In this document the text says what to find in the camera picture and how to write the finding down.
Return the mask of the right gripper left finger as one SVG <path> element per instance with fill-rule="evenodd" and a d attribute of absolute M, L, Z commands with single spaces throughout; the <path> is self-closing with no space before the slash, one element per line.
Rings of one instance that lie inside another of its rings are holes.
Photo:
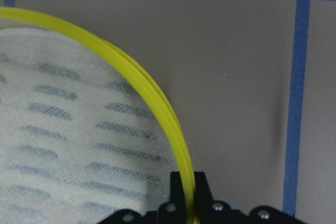
<path fill-rule="evenodd" d="M 183 224 L 187 221 L 185 196 L 179 172 L 170 173 L 170 191 L 168 199 L 160 204 L 156 223 Z"/>

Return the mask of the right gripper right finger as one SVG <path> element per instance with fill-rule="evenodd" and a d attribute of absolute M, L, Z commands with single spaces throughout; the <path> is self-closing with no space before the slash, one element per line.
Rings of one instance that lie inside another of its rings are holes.
<path fill-rule="evenodd" d="M 195 213 L 200 223 L 244 223 L 243 214 L 213 197 L 204 172 L 195 172 Z"/>

